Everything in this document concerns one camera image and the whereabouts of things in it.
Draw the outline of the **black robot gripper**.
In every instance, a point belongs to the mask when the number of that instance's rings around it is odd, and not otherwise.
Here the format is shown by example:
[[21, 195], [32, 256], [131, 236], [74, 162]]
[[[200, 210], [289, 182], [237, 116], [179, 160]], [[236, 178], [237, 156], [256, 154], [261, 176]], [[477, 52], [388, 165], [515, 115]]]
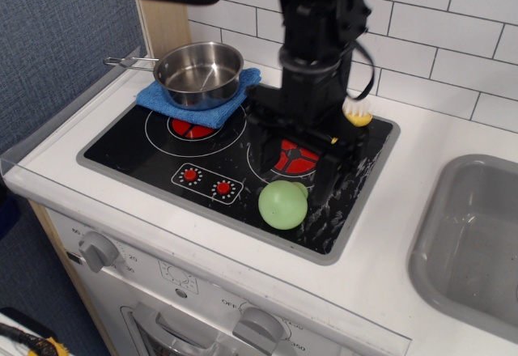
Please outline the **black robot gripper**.
[[355, 168], [356, 154], [366, 142], [366, 131], [350, 126], [332, 144], [331, 120], [342, 113], [347, 97], [351, 55], [332, 65], [308, 65], [283, 54], [280, 88], [256, 85], [246, 89], [248, 124], [259, 172], [266, 173], [280, 159], [282, 141], [295, 142], [319, 155], [313, 177], [311, 203], [326, 203], [337, 185]]

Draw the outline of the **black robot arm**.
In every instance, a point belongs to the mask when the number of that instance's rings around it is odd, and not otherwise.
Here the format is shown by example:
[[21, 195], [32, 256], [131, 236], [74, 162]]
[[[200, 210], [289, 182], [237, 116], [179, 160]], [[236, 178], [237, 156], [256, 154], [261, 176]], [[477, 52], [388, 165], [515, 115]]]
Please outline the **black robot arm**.
[[279, 51], [280, 88], [248, 87], [251, 161], [264, 174], [289, 140], [318, 157], [310, 201], [327, 202], [359, 164], [368, 131], [355, 127], [342, 106], [357, 39], [371, 11], [363, 0], [280, 0], [285, 27]]

